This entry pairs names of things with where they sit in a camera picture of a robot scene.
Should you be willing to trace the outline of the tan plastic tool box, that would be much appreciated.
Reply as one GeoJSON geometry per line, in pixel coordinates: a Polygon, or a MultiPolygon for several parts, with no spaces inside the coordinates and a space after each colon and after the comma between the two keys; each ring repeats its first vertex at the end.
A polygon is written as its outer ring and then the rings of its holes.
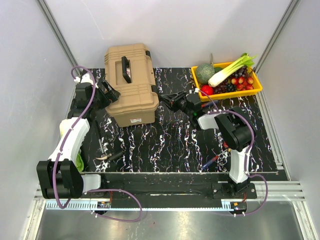
{"type": "Polygon", "coordinates": [[[109,47],[104,56],[106,81],[120,93],[106,112],[121,128],[151,124],[159,106],[150,49],[143,43],[109,47]]]}

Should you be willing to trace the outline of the claw hammer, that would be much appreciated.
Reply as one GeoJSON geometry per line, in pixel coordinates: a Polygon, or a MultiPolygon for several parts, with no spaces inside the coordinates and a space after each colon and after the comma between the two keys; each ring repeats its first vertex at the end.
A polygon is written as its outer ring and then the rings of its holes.
{"type": "Polygon", "coordinates": [[[102,153],[101,157],[96,157],[95,159],[99,160],[99,161],[107,160],[108,158],[110,158],[112,156],[112,154],[111,153],[106,153],[106,151],[104,150],[103,143],[102,143],[101,131],[100,131],[100,128],[99,128],[99,124],[98,124],[98,122],[96,120],[93,121],[93,127],[95,129],[95,133],[96,133],[96,136],[97,136],[97,139],[98,139],[100,151],[102,153]]]}

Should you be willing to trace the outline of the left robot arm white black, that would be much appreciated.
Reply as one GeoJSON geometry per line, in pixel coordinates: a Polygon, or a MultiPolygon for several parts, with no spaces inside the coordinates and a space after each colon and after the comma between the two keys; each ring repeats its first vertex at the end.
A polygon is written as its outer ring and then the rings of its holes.
{"type": "Polygon", "coordinates": [[[81,175],[76,167],[77,157],[90,128],[95,128],[99,140],[102,139],[97,112],[116,102],[120,94],[103,81],[102,89],[94,83],[91,73],[75,77],[75,97],[67,118],[60,125],[60,141],[48,160],[36,166],[42,196],[45,199],[78,199],[91,191],[96,197],[107,195],[109,186],[99,174],[81,175]]]}

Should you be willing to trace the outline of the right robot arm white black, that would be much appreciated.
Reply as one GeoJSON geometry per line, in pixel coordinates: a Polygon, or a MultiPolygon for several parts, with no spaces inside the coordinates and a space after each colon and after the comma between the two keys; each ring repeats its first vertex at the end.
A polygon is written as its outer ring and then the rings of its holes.
{"type": "Polygon", "coordinates": [[[230,171],[227,183],[212,188],[215,198],[245,198],[255,191],[250,183],[249,158],[256,133],[239,107],[205,113],[198,94],[184,91],[161,94],[159,100],[171,111],[185,113],[195,129],[220,131],[225,147],[230,150],[230,171]]]}

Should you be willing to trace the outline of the black rubber mallet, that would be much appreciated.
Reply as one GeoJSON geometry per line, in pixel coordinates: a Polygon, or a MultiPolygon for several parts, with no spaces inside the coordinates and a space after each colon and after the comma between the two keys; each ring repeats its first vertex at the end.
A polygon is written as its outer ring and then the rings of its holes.
{"type": "Polygon", "coordinates": [[[110,161],[118,160],[119,158],[122,158],[123,155],[124,155],[124,153],[122,151],[120,151],[120,152],[112,154],[108,159],[110,161]]]}

